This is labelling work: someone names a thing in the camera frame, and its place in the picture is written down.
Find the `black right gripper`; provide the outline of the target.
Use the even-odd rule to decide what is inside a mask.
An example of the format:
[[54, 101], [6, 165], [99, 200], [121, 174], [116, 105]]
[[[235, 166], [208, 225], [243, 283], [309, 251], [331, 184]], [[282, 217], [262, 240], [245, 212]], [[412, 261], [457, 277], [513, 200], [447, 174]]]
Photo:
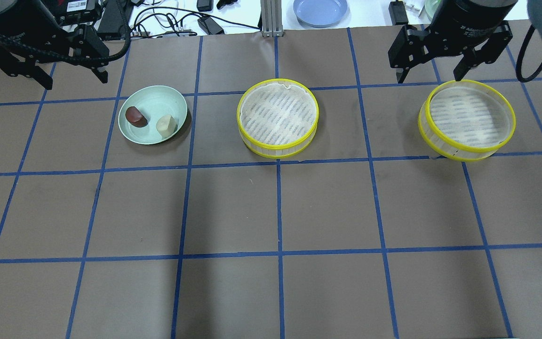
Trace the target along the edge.
[[461, 56], [454, 67], [455, 81], [480, 64], [492, 64], [513, 38], [506, 15], [516, 0], [442, 0], [430, 24], [423, 29], [401, 26], [389, 48], [389, 65], [398, 84], [409, 69], [442, 57]]

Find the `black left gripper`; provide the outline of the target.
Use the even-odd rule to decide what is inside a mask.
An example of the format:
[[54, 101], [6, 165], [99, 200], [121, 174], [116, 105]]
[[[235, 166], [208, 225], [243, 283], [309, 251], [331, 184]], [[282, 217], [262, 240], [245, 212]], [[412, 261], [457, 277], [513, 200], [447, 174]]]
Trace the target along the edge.
[[0, 0], [0, 70], [52, 90], [53, 78], [40, 65], [54, 62], [90, 69], [108, 83], [110, 50], [93, 25], [81, 23], [69, 32], [40, 0]]

